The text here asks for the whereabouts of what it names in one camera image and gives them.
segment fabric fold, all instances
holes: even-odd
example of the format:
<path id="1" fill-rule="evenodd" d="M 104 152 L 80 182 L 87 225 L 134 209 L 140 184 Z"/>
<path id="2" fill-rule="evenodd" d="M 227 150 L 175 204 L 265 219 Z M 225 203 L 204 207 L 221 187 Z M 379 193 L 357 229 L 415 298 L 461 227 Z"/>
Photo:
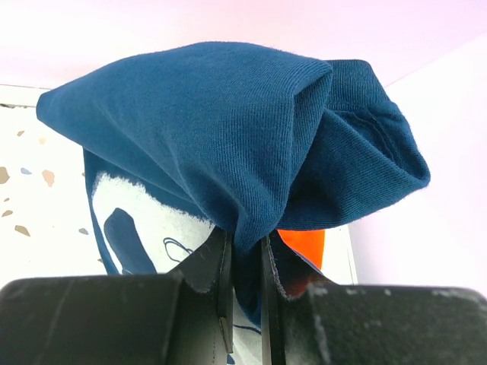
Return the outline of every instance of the fabric fold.
<path id="1" fill-rule="evenodd" d="M 87 151 L 88 199 L 113 166 L 234 233 L 235 290 L 254 323 L 261 237 L 347 224 L 430 180 L 408 122 L 359 60 L 198 43 L 51 90 L 37 116 Z"/>

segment pink wall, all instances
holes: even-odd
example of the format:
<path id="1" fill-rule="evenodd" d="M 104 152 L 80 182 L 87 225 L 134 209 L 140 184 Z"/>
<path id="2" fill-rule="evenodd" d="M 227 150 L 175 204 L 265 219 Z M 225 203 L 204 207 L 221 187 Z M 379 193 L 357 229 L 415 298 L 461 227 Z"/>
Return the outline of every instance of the pink wall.
<path id="1" fill-rule="evenodd" d="M 55 87 L 203 40 L 367 59 L 390 84 L 486 31 L 486 19 L 481 0 L 2 0 L 0 84 Z"/>
<path id="2" fill-rule="evenodd" d="M 350 225 L 362 283 L 471 287 L 487 296 L 487 33 L 388 87 L 431 185 Z"/>

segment dark blue print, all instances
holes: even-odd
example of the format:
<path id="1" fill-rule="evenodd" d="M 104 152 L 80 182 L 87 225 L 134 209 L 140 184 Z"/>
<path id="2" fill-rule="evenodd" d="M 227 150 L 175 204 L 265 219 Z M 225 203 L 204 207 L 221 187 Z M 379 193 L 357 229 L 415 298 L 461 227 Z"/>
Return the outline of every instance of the dark blue print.
<path id="1" fill-rule="evenodd" d="M 181 260 L 175 259 L 172 257 L 169 253 L 169 247 L 170 245 L 174 245 L 175 247 L 179 247 L 180 249 L 184 250 L 185 252 L 188 253 L 188 255 L 191 255 L 193 253 L 192 249 L 187 249 L 182 243 L 176 241 L 174 238 L 166 237 L 164 238 L 164 248 L 166 249 L 167 257 L 169 259 L 173 260 L 174 262 L 181 262 Z"/>
<path id="2" fill-rule="evenodd" d="M 156 269 L 142 245 L 133 218 L 116 208 L 103 225 L 108 244 L 123 267 L 123 274 L 156 274 Z"/>

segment terrazzo surface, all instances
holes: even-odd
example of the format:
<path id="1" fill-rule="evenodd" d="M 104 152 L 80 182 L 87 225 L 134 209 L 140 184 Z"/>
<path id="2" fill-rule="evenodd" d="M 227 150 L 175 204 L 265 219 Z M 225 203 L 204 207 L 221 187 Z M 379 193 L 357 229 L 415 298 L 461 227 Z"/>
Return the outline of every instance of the terrazzo surface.
<path id="1" fill-rule="evenodd" d="M 81 148 L 0 106 L 0 287 L 16 278 L 104 274 Z"/>

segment orange object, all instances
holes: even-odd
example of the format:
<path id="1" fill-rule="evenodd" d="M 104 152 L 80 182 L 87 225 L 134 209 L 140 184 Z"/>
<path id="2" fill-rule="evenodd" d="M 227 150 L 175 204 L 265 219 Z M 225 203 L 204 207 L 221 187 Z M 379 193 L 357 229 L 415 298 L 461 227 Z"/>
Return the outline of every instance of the orange object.
<path id="1" fill-rule="evenodd" d="M 286 245 L 321 270 L 325 251 L 325 230 L 278 230 Z"/>

